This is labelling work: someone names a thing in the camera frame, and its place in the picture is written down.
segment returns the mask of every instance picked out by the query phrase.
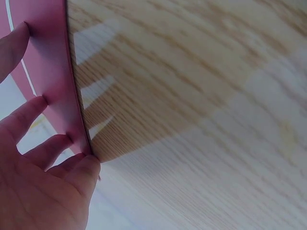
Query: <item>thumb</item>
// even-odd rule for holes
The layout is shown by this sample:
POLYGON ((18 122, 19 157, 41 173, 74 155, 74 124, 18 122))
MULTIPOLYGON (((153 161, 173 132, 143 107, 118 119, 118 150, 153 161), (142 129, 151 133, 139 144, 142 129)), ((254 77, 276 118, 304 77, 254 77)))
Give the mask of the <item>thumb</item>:
POLYGON ((94 155, 87 155, 65 177, 87 200, 90 200, 100 172, 100 161, 94 155))

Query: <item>light patch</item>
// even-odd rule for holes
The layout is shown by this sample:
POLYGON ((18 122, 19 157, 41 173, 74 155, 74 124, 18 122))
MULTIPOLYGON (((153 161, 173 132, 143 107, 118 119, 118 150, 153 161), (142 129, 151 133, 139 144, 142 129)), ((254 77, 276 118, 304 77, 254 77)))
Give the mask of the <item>light patch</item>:
MULTIPOLYGON (((6 5, 6 13, 7 13, 8 19, 9 19, 10 30, 13 31, 13 30, 14 30, 14 25, 13 25, 12 14, 11 14, 11 8, 10 8, 10 0, 5 0, 5 5, 6 5)), ((25 66, 25 63, 24 63, 24 60, 23 60, 23 59, 21 59, 21 64, 22 64, 22 66, 23 66, 25 75, 27 76, 27 79, 28 79, 28 82, 29 82, 29 84, 30 84, 32 93, 36 96, 36 92, 35 92, 34 86, 33 86, 33 84, 32 84, 32 81, 31 81, 31 79, 30 79, 28 70, 27 70, 27 68, 26 68, 26 66, 25 66)))
POLYGON ((99 79, 88 87, 81 89, 81 97, 84 109, 90 106, 100 95, 102 95, 112 84, 114 84, 114 77, 107 75, 99 79))
POLYGON ((116 19, 107 19, 73 35, 77 65, 100 52, 120 31, 116 19))
POLYGON ((112 121, 114 118, 114 116, 109 117, 106 121, 103 121, 101 123, 99 123, 98 125, 94 126, 93 128, 91 128, 88 132, 90 135, 90 139, 93 140, 93 138, 97 135, 97 133, 99 133, 104 127, 106 127, 106 125, 112 121))
POLYGON ((289 163, 295 165, 294 161, 292 160, 293 151, 296 147, 295 131, 288 120, 281 123, 280 136, 283 142, 283 156, 289 163))

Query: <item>pink paper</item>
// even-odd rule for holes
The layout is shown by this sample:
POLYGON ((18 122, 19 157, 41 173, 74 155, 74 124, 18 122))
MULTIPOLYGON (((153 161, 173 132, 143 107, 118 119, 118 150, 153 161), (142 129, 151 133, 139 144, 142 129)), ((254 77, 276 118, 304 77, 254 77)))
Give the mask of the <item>pink paper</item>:
MULTIPOLYGON (((9 34, 7 8, 17 27, 26 22, 31 38, 23 58, 36 94, 49 106, 44 115, 60 134, 68 134, 74 153, 90 154, 71 67, 65 0, 2 0, 0 36, 9 34)), ((34 97, 21 64, 12 76, 27 100, 34 97)))

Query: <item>white line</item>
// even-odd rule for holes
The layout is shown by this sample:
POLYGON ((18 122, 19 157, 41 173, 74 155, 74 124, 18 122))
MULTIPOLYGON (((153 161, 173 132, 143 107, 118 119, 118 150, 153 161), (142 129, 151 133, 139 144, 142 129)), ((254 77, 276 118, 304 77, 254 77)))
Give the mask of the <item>white line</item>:
MULTIPOLYGON (((5 5, 6 5, 6 13, 7 13, 8 19, 9 19, 10 29, 11 29, 11 31, 13 31, 13 30, 14 30, 14 25, 13 25, 13 20, 12 20, 12 15, 11 15, 10 0, 5 0, 5 5)), ((28 82, 29 82, 30 87, 31 87, 31 89, 32 89, 32 92, 33 92, 33 94, 34 94, 35 96, 37 96, 37 95, 36 95, 36 92, 35 92, 35 89, 34 89, 34 86, 33 86, 33 84, 32 84, 32 81, 31 81, 31 79, 30 79, 28 70, 27 70, 27 68, 26 68, 26 66, 25 66, 25 63, 24 63, 24 60, 23 60, 23 59, 21 59, 21 64, 22 64, 22 66, 23 66, 25 75, 27 76, 27 79, 28 79, 28 82)))

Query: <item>wooden table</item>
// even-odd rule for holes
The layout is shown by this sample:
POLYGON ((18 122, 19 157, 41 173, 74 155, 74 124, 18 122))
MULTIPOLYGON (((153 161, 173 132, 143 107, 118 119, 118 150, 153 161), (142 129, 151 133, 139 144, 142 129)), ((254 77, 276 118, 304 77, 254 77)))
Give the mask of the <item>wooden table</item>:
POLYGON ((306 1, 68 8, 98 188, 124 215, 146 230, 307 229, 306 1))

